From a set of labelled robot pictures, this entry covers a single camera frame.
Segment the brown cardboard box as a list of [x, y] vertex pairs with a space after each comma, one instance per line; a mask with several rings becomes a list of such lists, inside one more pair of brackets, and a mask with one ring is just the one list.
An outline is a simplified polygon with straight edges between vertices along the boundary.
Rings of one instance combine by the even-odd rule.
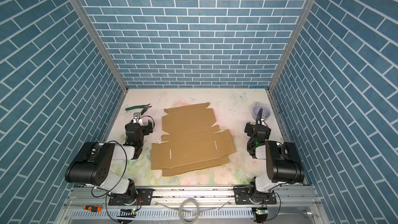
[[166, 108], [165, 133], [151, 146], [151, 168], [171, 177], [229, 163], [236, 152], [229, 130], [221, 130], [210, 103]]

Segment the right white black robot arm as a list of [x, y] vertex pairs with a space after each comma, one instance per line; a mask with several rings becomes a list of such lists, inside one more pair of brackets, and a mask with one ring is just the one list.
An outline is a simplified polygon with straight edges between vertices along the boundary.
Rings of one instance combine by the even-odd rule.
[[276, 204], [275, 189], [304, 181], [305, 173], [294, 143], [269, 140], [271, 129], [261, 120], [246, 123], [244, 132], [249, 137], [247, 152], [266, 162], [266, 172], [254, 177], [249, 185], [233, 187], [235, 204]]

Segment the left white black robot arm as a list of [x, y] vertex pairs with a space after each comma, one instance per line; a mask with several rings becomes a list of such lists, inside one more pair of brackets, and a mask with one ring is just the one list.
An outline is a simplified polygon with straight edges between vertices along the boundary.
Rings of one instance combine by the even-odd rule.
[[140, 124], [141, 118], [125, 125], [126, 139], [122, 145], [116, 141], [104, 144], [86, 142], [65, 172], [68, 183], [92, 185], [105, 191], [95, 198], [109, 197], [110, 206], [150, 205], [153, 189], [136, 189], [135, 182], [124, 174], [130, 160], [139, 158], [144, 137], [153, 132], [154, 120]]

